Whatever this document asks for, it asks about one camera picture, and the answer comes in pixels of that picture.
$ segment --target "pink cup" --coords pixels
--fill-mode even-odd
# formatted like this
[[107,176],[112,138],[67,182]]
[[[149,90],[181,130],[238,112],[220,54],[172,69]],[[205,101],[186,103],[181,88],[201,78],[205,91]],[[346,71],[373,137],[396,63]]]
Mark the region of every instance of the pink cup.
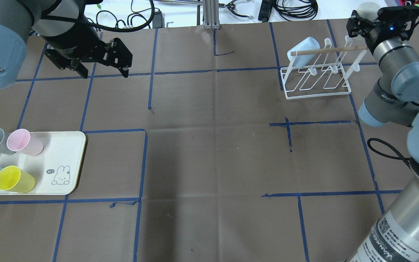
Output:
[[43,151],[43,143],[31,136],[27,129],[17,129],[7,138],[7,148],[22,154],[37,156]]

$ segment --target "bunny illustration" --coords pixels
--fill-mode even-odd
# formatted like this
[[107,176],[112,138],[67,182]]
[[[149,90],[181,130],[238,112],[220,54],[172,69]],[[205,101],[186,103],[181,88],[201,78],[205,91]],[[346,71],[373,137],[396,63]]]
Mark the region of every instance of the bunny illustration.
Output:
[[69,184],[70,166],[60,166],[55,174],[55,180],[51,184]]

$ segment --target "black cable sleeve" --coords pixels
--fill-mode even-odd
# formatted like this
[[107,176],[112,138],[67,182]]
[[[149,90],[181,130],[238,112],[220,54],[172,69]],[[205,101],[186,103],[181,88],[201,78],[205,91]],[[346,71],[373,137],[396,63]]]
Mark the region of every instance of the black cable sleeve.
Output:
[[[371,141],[376,141],[379,142],[387,147],[389,147],[392,151],[394,151],[394,153],[397,156],[389,156],[387,154],[384,154],[382,152],[379,152],[378,150],[374,149],[373,146],[371,146]],[[409,168],[410,168],[410,163],[409,163],[409,159],[410,158],[406,158],[404,157],[396,148],[394,148],[391,144],[387,143],[386,141],[382,140],[382,139],[377,139],[377,138],[370,138],[368,139],[368,141],[366,142],[366,144],[368,144],[368,147],[371,149],[371,151],[373,151],[374,153],[377,153],[380,156],[384,156],[386,158],[389,159],[396,159],[396,160],[402,160]]]
[[103,30],[111,31],[111,32],[130,33],[130,32],[136,32],[138,30],[141,30],[141,29],[145,28],[146,26],[150,25],[150,23],[153,21],[153,17],[155,16],[155,5],[153,4],[153,0],[149,0],[149,1],[150,1],[150,5],[151,5],[150,18],[148,18],[146,23],[144,23],[142,25],[139,25],[136,28],[110,28],[110,27],[107,27],[107,26],[104,26],[104,25],[91,23],[91,22],[88,22],[86,20],[72,19],[72,18],[68,18],[68,17],[53,16],[53,15],[45,15],[45,16],[42,16],[41,18],[45,19],[45,20],[79,23],[79,24],[82,24],[82,25],[88,25],[88,26],[91,26],[91,27],[94,27],[94,28],[103,29]]

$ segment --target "white wire rack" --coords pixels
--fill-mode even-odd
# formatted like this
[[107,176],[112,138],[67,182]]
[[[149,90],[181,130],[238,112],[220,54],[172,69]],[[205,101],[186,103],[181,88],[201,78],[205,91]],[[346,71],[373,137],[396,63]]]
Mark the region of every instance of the white wire rack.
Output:
[[[331,39],[326,38],[324,40],[324,47],[319,50],[298,50],[292,51],[292,59],[288,67],[282,67],[280,69],[284,92],[286,93],[286,99],[298,99],[298,98],[313,98],[317,96],[337,96],[337,95],[348,95],[351,93],[349,84],[349,77],[353,72],[359,72],[359,63],[363,56],[366,54],[366,46],[353,45],[354,41],[348,35],[346,35],[346,44],[342,48],[333,48]],[[345,71],[342,61],[349,51],[361,50],[357,55],[354,63],[350,68]],[[339,53],[334,63],[327,63],[328,56],[330,53]],[[312,65],[306,65],[301,68],[294,66],[294,61],[299,55],[318,55]],[[331,77],[337,74],[341,76],[340,80],[332,82]],[[300,80],[291,81],[288,83],[289,77]]]

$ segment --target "qr code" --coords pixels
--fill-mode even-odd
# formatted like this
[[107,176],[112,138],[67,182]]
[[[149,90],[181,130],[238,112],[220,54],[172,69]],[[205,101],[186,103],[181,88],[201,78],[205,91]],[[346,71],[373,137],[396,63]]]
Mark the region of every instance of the qr code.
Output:
[[384,219],[382,219],[381,222],[379,223],[379,230],[384,233],[387,230],[389,230],[390,228],[391,228],[391,226],[389,226],[389,223],[387,222],[387,219],[384,217]]

